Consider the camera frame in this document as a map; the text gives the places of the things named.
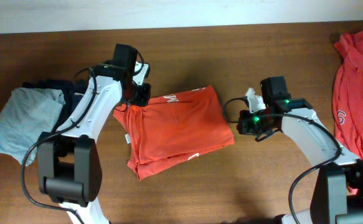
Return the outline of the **orange FRAM t-shirt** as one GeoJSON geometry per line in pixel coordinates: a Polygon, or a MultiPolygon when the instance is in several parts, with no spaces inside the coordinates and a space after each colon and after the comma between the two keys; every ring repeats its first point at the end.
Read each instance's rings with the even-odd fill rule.
{"type": "Polygon", "coordinates": [[[128,167],[143,180],[235,143],[212,86],[121,106],[113,117],[131,145],[128,167]]]}

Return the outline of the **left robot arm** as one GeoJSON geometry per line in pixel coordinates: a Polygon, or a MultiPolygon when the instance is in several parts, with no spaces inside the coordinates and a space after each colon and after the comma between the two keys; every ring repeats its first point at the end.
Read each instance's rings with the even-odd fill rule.
{"type": "Polygon", "coordinates": [[[74,111],[54,133],[40,135],[35,147],[39,190],[72,223],[109,223],[98,199],[103,175],[97,140],[115,106],[148,104],[149,72],[149,64],[142,62],[89,68],[87,89],[74,111]]]}

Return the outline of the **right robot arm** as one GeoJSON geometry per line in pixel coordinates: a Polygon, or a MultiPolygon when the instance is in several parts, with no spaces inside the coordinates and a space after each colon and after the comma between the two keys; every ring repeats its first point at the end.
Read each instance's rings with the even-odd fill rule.
{"type": "Polygon", "coordinates": [[[293,99],[283,77],[260,82],[261,95],[249,88],[242,100],[247,110],[240,112],[237,130],[252,135],[257,142],[275,133],[288,136],[312,165],[300,174],[289,189],[293,203],[297,183],[317,172],[311,204],[306,210],[276,217],[277,223],[363,223],[363,160],[346,149],[320,122],[313,107],[303,98],[293,99]]]}

